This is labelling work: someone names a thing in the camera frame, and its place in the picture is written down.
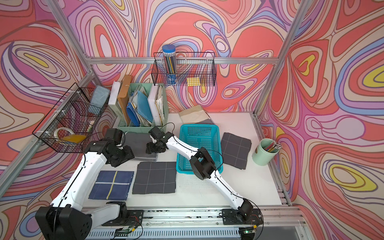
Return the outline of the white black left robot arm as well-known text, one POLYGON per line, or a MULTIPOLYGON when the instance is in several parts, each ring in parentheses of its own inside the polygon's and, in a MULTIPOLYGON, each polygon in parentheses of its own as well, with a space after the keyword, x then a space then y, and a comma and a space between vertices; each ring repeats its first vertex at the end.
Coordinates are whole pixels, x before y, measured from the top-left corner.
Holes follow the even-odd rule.
POLYGON ((129 146, 123 146, 125 134, 108 129, 105 137, 91 141, 81 162, 66 186, 47 207, 41 207, 35 219, 47 240, 84 240, 91 230, 107 222, 124 223, 129 219, 124 202, 112 201, 92 211, 83 212, 87 191, 105 165, 116 168, 133 159, 129 146))

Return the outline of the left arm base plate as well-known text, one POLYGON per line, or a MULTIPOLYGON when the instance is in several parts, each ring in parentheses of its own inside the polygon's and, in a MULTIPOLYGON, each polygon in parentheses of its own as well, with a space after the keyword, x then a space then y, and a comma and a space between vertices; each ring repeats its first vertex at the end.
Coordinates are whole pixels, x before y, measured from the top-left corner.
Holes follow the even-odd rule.
POLYGON ((118 226, 129 226, 129 227, 138 227, 142 224, 144 218, 143 210, 127 210, 122 214, 121 217, 116 218, 115 220, 110 220, 104 224, 103 227, 118 227, 118 226))

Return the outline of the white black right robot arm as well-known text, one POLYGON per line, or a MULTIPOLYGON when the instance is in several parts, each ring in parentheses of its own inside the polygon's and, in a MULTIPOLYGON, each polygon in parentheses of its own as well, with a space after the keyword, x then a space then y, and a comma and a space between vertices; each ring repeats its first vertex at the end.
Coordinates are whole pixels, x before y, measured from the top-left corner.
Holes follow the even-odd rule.
POLYGON ((155 127, 149 131, 152 141, 147 143, 146 153, 164 153, 172 150, 189 160, 193 174, 202 181, 208 181, 213 185, 235 211, 234 221, 239 224, 247 224, 251 220, 254 209, 251 201, 240 196, 221 176, 215 165, 210 151, 204 147, 192 147, 171 132, 162 132, 155 127))

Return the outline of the grey pillowcase with white lettering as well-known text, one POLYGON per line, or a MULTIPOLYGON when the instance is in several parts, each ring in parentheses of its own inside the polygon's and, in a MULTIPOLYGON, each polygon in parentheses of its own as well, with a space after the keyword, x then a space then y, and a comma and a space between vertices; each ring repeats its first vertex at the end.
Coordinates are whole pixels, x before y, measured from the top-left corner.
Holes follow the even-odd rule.
POLYGON ((125 133, 125 146, 129 146, 134 153, 134 161, 156 162, 157 154, 147 154, 147 143, 152 142, 149 133, 125 133))

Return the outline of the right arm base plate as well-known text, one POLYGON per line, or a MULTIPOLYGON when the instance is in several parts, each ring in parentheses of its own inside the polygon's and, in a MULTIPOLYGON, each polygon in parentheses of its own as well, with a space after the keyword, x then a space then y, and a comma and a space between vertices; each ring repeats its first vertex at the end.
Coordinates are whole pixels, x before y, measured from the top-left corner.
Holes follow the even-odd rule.
POLYGON ((222 209, 219 216, 223 220, 224 225, 256 225, 264 224, 264 218, 259 209, 253 209, 247 217, 242 216, 238 211, 233 209, 222 209))

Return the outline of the teal plastic basket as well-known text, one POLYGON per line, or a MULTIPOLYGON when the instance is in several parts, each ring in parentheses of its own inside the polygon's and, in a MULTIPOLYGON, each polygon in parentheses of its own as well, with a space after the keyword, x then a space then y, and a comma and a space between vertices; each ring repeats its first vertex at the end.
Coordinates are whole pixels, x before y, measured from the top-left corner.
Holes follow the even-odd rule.
POLYGON ((215 162, 219 173, 223 172, 220 130, 216 125, 185 124, 180 128, 179 139, 195 148, 204 147, 215 162))

